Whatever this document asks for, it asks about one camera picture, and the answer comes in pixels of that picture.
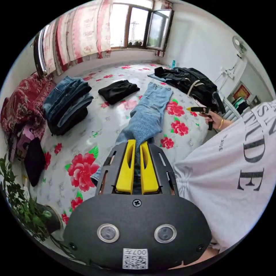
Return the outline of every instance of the floral bedsheet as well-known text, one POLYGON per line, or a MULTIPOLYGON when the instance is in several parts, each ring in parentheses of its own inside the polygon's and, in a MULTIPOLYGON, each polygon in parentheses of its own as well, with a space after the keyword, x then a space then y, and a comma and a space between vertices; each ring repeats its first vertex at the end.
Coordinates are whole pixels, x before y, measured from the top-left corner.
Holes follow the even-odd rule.
MULTIPOLYGON (((39 184, 30 187, 30 193, 37 197, 38 203, 55 208, 64 226, 75 208, 95 195, 96 188, 90 176, 114 147, 118 134, 130 120, 130 111, 139 103, 148 83, 167 85, 147 76, 157 66, 160 65, 117 64, 83 72, 79 76, 89 82, 90 93, 94 96, 87 117, 64 136, 51 136, 46 128, 41 141, 46 166, 39 184), (137 84, 140 91, 109 106, 98 90, 123 79, 137 84)), ((155 144, 164 150, 173 165, 202 144, 208 127, 202 117, 186 110, 196 106, 193 98, 172 89, 173 95, 164 114, 163 132, 155 137, 155 144)), ((62 230, 58 233, 59 238, 62 238, 62 233, 62 230)))

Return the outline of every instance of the blue bottle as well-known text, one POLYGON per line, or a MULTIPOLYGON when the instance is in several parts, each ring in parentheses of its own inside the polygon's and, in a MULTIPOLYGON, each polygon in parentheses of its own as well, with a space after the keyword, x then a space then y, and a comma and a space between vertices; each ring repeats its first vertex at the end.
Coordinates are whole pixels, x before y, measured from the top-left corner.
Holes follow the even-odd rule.
POLYGON ((171 68, 174 68, 175 67, 175 60, 172 61, 172 66, 171 68))

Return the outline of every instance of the windowsill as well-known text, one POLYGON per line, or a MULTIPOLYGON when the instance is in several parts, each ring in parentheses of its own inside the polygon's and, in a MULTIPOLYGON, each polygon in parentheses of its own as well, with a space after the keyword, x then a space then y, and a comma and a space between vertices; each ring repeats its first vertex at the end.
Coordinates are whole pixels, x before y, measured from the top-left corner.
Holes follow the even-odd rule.
POLYGON ((117 51, 147 51, 147 52, 155 52, 153 49, 143 49, 143 48, 121 48, 121 49, 111 49, 112 52, 117 51))

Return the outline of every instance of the label sticker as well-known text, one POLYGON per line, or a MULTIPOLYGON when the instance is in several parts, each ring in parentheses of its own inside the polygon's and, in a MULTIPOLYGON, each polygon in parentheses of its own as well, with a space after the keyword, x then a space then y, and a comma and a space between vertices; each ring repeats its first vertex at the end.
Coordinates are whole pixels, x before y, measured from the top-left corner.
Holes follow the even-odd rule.
POLYGON ((123 269, 148 269, 147 249, 123 249, 123 269))

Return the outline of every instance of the utility pole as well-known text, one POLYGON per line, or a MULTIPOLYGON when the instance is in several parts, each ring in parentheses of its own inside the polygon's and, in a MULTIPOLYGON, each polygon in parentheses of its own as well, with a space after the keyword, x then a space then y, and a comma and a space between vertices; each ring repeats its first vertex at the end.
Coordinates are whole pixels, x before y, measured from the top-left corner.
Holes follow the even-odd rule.
POLYGON ((135 25, 138 25, 139 23, 137 23, 136 21, 131 22, 132 24, 132 34, 131 34, 131 40, 134 41, 134 28, 135 25))

